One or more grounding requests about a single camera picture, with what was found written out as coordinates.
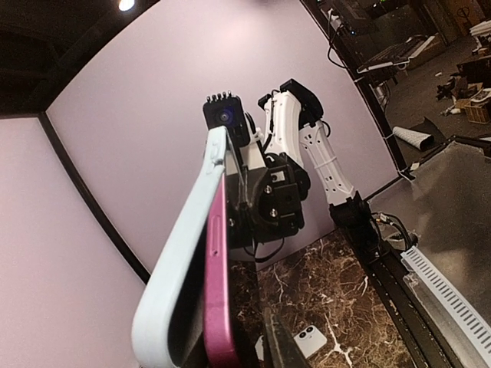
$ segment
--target white phone case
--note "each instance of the white phone case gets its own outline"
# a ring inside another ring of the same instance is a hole
[[[175,344],[169,338],[171,320],[216,189],[225,172],[226,128],[211,129],[206,142],[198,179],[163,247],[133,318],[133,351],[137,361],[146,368],[176,368],[176,357],[171,350],[182,350],[182,347],[171,349]]]
[[[309,358],[317,353],[326,343],[328,339],[318,330],[316,326],[308,326],[304,330],[300,331],[293,340],[297,343],[298,347],[305,358]],[[262,348],[263,337],[260,336],[255,343],[255,351],[258,354],[259,360],[264,360],[264,350]]]
[[[326,336],[316,326],[308,326],[295,336],[294,340],[306,358],[314,355],[314,353],[328,343]]]

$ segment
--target ceiling light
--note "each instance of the ceiling light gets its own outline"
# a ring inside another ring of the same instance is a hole
[[[120,0],[120,10],[126,12],[135,5],[135,0]]]

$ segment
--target white robot arm segment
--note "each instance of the white robot arm segment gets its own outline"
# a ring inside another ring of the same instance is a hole
[[[344,204],[348,199],[355,197],[356,191],[342,172],[338,158],[328,141],[324,123],[319,116],[321,108],[309,114],[310,121],[303,121],[305,125],[302,126],[301,113],[308,113],[308,103],[301,102],[301,99],[305,98],[300,95],[303,92],[302,89],[298,89],[298,96],[295,96],[290,90],[282,90],[273,96],[269,95],[264,110],[266,125],[272,128],[269,131],[272,139],[265,151],[278,155],[285,153],[303,167],[299,149],[302,145],[324,186],[328,203],[331,205]]]
[[[301,145],[314,163],[328,203],[341,205],[346,203],[348,198],[354,198],[356,191],[341,170],[338,158],[325,133],[324,123],[318,120],[314,126],[307,125],[300,133]]]
[[[266,152],[277,155],[286,153],[303,168],[304,163],[298,148],[298,118],[302,111],[300,102],[291,92],[281,92],[274,94],[266,102],[264,111],[266,112],[266,131],[272,136],[271,143],[265,147]]]

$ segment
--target cable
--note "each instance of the cable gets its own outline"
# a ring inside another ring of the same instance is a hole
[[[257,243],[255,240],[253,241],[253,245],[252,245],[253,252],[250,252],[247,249],[247,247],[243,247],[243,249],[244,249],[244,252],[247,253],[247,255],[250,255],[251,257],[254,258],[255,263],[265,263],[265,262],[269,261],[270,259],[272,259],[273,257],[275,257],[279,253],[279,251],[281,251],[283,249],[283,246],[285,245],[285,238],[282,239],[282,243],[274,251],[272,251],[271,253],[269,253],[265,257],[261,257],[261,258],[256,257],[256,254],[257,254],[258,249],[259,249],[259,244],[261,244],[261,243]]]
[[[389,83],[388,82],[384,82],[384,89],[385,89],[385,98],[384,98],[384,113],[385,111],[387,110],[387,106],[389,105],[389,102],[390,102],[390,98],[392,97],[392,92],[390,91],[390,87],[389,87]]]
[[[326,138],[329,138],[331,136],[331,126],[323,120],[321,120],[321,122],[328,128],[328,133],[325,136]]]
[[[275,121],[274,121],[274,112],[275,112],[275,92],[279,93],[279,90],[272,90],[271,91],[271,115],[269,117],[269,131],[268,131],[268,137],[266,138],[266,141],[262,145],[263,153],[268,149],[269,144],[271,143],[271,139],[273,138],[273,130],[275,129]]]
[[[330,40],[329,40],[328,60],[329,60],[329,61],[330,61],[332,64],[336,65],[337,67],[340,67],[341,69],[348,69],[346,66],[339,64],[337,61],[334,61],[334,60],[332,60],[332,58],[331,58],[332,46],[333,46],[333,44],[334,44],[334,41],[335,41],[336,37],[339,35],[339,31],[340,31],[340,30],[341,30],[341,26],[339,26],[339,27],[338,27],[338,29],[336,29],[336,33],[334,33],[334,37],[333,37],[332,39],[330,39]]]
[[[254,119],[252,118],[251,114],[248,113],[247,111],[244,113],[244,115],[247,121],[249,122],[249,126],[251,127],[252,134],[255,134],[256,129],[255,129]]]
[[[379,255],[382,255],[382,249],[381,249],[381,242],[382,242],[382,234],[381,234],[381,229],[378,227],[377,222],[375,219],[372,217],[370,218],[371,223],[374,225],[375,230],[377,231],[377,248],[379,251]]]
[[[411,240],[411,237],[409,236],[409,233],[407,232],[406,227],[404,226],[400,218],[398,218],[395,215],[391,215],[389,213],[384,213],[384,212],[373,212],[372,215],[377,215],[378,216],[377,220],[379,222],[385,225],[392,226],[393,228],[399,231],[400,235],[404,240],[404,244],[406,245],[405,247],[406,250],[408,250],[413,245],[413,241]],[[381,218],[382,215],[384,215],[387,218],[387,220],[383,220]]]

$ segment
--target white phone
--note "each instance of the white phone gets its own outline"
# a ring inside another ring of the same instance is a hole
[[[308,326],[293,338],[304,357],[309,358],[321,349],[328,339],[318,330],[316,326]]]
[[[317,353],[326,343],[328,339],[318,330],[316,326],[308,326],[304,330],[300,331],[293,340],[297,343],[298,347],[305,358],[309,358]],[[255,351],[258,354],[259,360],[264,360],[264,350],[262,347],[263,337],[260,336],[255,343]]]

